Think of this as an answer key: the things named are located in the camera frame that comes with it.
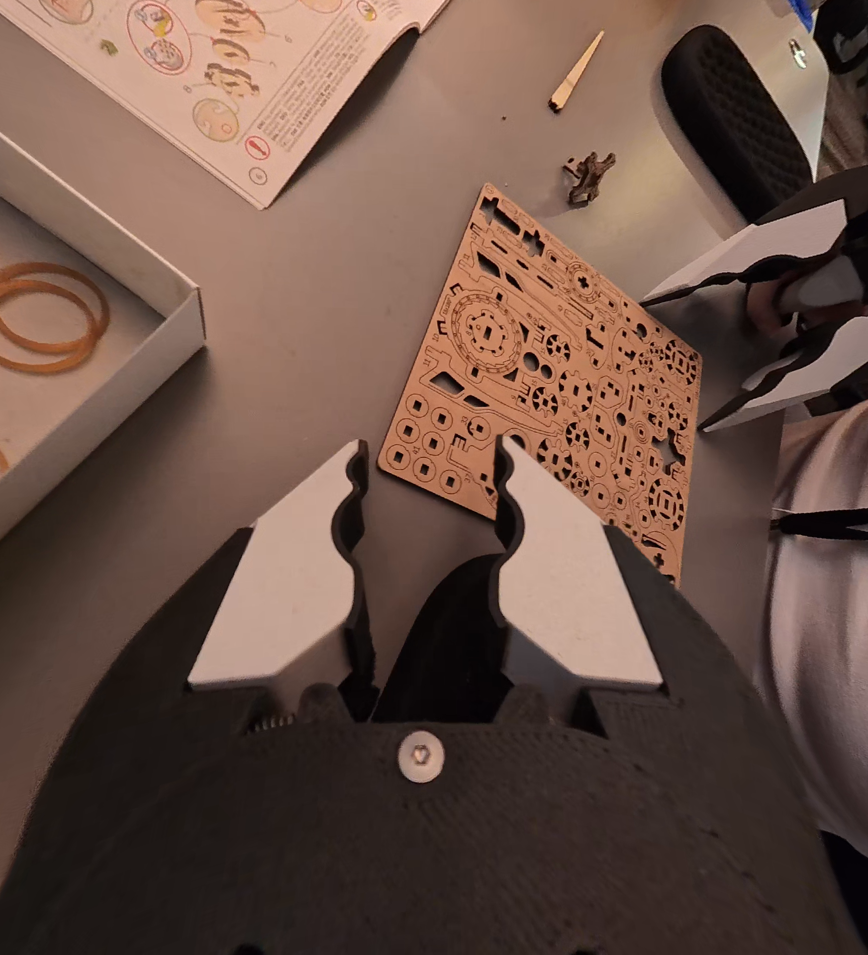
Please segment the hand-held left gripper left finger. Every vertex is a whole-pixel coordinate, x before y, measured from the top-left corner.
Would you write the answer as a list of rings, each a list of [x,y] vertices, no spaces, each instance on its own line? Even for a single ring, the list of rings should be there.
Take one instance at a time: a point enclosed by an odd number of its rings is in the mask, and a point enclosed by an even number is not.
[[[189,672],[193,689],[308,686],[376,691],[363,575],[368,446],[350,441],[252,525],[225,596]]]

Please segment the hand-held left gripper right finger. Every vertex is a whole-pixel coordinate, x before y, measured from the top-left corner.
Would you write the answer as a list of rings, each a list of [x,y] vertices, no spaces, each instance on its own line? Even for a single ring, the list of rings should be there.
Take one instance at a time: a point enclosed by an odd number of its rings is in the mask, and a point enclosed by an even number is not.
[[[551,710],[582,689],[652,692],[663,684],[597,514],[510,437],[496,444],[496,530],[504,547],[492,609],[508,637],[502,672],[537,687]]]

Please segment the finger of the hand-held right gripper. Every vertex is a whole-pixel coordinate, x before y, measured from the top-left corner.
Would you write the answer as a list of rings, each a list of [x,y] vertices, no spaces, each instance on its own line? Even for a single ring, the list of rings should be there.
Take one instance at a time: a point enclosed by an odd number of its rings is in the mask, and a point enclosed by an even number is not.
[[[821,325],[790,347],[785,357],[748,378],[699,429],[733,427],[868,379],[868,315]]]
[[[750,224],[669,276],[641,305],[670,302],[712,285],[762,282],[773,266],[782,271],[787,261],[798,263],[824,255],[846,224],[842,198],[765,224]]]

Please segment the laser-cut plywood parts sheet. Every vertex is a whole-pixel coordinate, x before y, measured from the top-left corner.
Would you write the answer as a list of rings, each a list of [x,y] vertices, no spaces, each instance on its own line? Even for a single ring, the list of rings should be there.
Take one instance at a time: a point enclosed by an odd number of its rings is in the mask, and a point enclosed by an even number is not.
[[[379,468],[495,519],[506,436],[681,581],[702,358],[486,184]]]

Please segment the person's right hand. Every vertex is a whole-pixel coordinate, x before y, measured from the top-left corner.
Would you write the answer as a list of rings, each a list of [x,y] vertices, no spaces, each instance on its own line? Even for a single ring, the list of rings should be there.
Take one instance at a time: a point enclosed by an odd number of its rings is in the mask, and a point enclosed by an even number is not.
[[[746,286],[745,314],[757,333],[783,340],[795,333],[793,313],[783,313],[779,302],[786,287],[796,280],[796,274],[788,272],[778,279]]]

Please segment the thin wooden stick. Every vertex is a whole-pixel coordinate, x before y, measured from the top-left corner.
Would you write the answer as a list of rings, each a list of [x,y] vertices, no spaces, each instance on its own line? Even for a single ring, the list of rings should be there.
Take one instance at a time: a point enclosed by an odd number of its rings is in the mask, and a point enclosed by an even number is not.
[[[572,66],[570,71],[567,73],[564,80],[559,84],[555,89],[553,94],[550,96],[547,103],[549,109],[553,113],[560,113],[568,103],[571,98],[571,95],[583,77],[583,74],[589,65],[590,61],[594,57],[597,49],[599,48],[602,40],[605,36],[606,30],[600,30],[599,33],[595,36],[595,39],[590,42],[588,47],[584,50],[583,54],[579,57],[576,63]]]

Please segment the person's white shirt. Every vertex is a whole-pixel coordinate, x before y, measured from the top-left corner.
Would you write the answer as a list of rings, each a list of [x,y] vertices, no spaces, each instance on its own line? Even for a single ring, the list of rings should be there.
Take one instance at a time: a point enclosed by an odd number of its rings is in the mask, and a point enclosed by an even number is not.
[[[774,507],[868,508],[868,401],[788,425]],[[868,857],[868,542],[776,534],[755,684],[798,751],[820,827]]]

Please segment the pile of tan rubber bands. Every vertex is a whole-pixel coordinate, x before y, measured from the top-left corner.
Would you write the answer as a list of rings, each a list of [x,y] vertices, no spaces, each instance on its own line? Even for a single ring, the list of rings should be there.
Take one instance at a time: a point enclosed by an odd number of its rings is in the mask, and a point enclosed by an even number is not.
[[[111,283],[69,246],[28,227],[0,240],[0,478],[38,440],[62,387],[98,356]]]

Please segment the white cardboard box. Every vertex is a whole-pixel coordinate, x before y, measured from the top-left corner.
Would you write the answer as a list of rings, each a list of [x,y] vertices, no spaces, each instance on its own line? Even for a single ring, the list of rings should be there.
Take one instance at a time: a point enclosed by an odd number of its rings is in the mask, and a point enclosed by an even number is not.
[[[182,272],[0,132],[0,240],[28,227],[69,246],[111,283],[98,356],[0,478],[0,540],[204,345],[201,295]]]

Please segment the assembly instruction booklet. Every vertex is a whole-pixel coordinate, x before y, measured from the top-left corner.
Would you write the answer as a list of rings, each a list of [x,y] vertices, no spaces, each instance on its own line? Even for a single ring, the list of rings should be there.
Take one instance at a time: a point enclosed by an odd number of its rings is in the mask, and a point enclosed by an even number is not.
[[[258,209],[445,1],[0,1],[0,13]]]

